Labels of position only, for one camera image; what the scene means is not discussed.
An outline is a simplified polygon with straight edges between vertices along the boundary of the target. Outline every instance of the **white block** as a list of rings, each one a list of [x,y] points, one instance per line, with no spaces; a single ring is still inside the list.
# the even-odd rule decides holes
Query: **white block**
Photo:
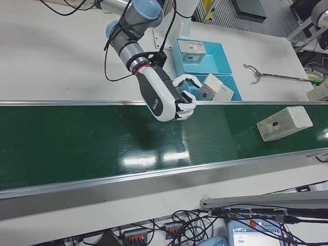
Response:
[[[232,96],[234,95],[234,91],[225,86],[221,85],[219,91],[213,97],[213,101],[231,101]]]
[[[310,101],[328,101],[328,81],[307,93]]]
[[[207,53],[203,42],[178,40],[178,45],[183,63],[199,64]]]
[[[281,139],[313,126],[303,106],[287,107],[256,124],[263,141]]]
[[[212,100],[222,85],[223,83],[217,77],[209,74],[194,95],[197,100]]]

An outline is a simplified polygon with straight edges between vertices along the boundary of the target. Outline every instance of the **floor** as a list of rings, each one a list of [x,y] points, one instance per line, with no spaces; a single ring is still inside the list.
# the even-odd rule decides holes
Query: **floor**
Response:
[[[212,21],[208,21],[208,23],[277,37],[287,37],[299,26],[298,20],[286,0],[260,1],[268,16],[263,23],[256,18],[237,15],[231,0],[221,0],[215,7],[211,17]],[[200,1],[196,10],[198,21],[202,19],[204,12],[203,4]],[[305,39],[306,36],[303,32],[295,37],[297,41],[304,41]]]

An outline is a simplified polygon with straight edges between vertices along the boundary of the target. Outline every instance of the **connector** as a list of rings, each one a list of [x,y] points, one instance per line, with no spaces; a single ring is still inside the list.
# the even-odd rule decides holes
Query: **connector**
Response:
[[[181,227],[185,221],[181,220],[179,222],[168,222],[164,224],[165,228],[165,239],[172,239],[174,235],[177,235],[181,231]]]
[[[124,232],[124,245],[142,246],[147,243],[147,229],[135,229]]]

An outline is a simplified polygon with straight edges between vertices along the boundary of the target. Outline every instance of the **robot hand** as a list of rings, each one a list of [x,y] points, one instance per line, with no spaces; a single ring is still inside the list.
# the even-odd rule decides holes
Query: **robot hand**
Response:
[[[149,110],[159,121],[189,118],[196,107],[196,98],[186,90],[180,92],[185,81],[192,82],[200,88],[198,79],[184,74],[171,80],[159,66],[144,65],[135,73],[139,87]]]
[[[179,118],[176,118],[176,120],[189,118],[194,113],[194,109],[196,107],[195,96],[186,90],[181,91],[180,89],[184,85],[184,83],[187,82],[191,82],[197,88],[201,87],[201,83],[199,82],[199,80],[195,76],[190,74],[183,74],[172,81],[173,86],[179,92],[181,92],[181,99],[183,101],[183,103],[177,105],[181,111],[176,112],[176,114],[179,116]]]

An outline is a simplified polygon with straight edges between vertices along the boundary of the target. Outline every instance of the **white table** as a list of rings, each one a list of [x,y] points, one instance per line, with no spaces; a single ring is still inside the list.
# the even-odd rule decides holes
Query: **white table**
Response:
[[[67,7],[57,8],[69,11]],[[134,77],[116,83],[104,79],[105,28],[118,16],[92,10],[61,17],[34,0],[2,0],[0,9],[1,100],[141,99]],[[204,24],[193,24],[191,38],[223,44],[244,100],[306,100],[310,84],[263,79],[250,85],[254,75],[242,67],[247,63],[263,72],[305,78],[296,54],[284,38]],[[140,44],[145,50],[154,50],[150,30]],[[108,66],[112,78],[127,74],[112,50]],[[170,56],[164,69],[175,76]],[[302,155],[240,164],[244,165],[91,189],[85,195],[101,202],[59,211],[38,212],[50,204],[69,205],[72,200],[80,199],[83,204],[83,196],[75,191],[69,196],[51,194],[46,201],[37,197],[0,201],[0,211],[4,213],[19,213],[22,207],[35,211],[1,220],[0,244],[28,245],[97,231],[168,215],[178,209],[194,209],[203,198],[256,195],[322,181],[328,173],[327,165]]]

